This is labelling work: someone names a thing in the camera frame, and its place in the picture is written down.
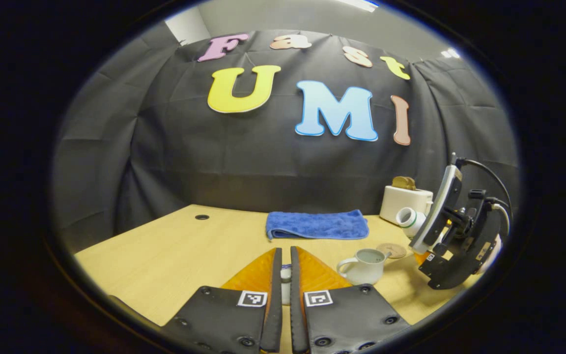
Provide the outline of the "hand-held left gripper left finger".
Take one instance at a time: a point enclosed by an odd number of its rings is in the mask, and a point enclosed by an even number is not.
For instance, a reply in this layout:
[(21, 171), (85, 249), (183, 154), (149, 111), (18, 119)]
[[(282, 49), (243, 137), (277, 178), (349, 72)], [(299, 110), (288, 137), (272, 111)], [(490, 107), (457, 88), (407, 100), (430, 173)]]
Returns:
[(254, 259), (220, 287), (201, 286), (163, 334), (203, 354), (278, 353), (282, 336), (282, 251)]

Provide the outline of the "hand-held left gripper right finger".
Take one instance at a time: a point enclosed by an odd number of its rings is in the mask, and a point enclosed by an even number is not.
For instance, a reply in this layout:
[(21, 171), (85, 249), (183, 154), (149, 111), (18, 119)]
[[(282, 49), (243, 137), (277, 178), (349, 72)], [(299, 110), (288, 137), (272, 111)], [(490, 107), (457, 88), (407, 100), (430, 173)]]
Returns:
[(290, 260), (293, 353), (359, 354), (410, 328), (372, 284), (350, 284), (298, 246), (290, 249)]

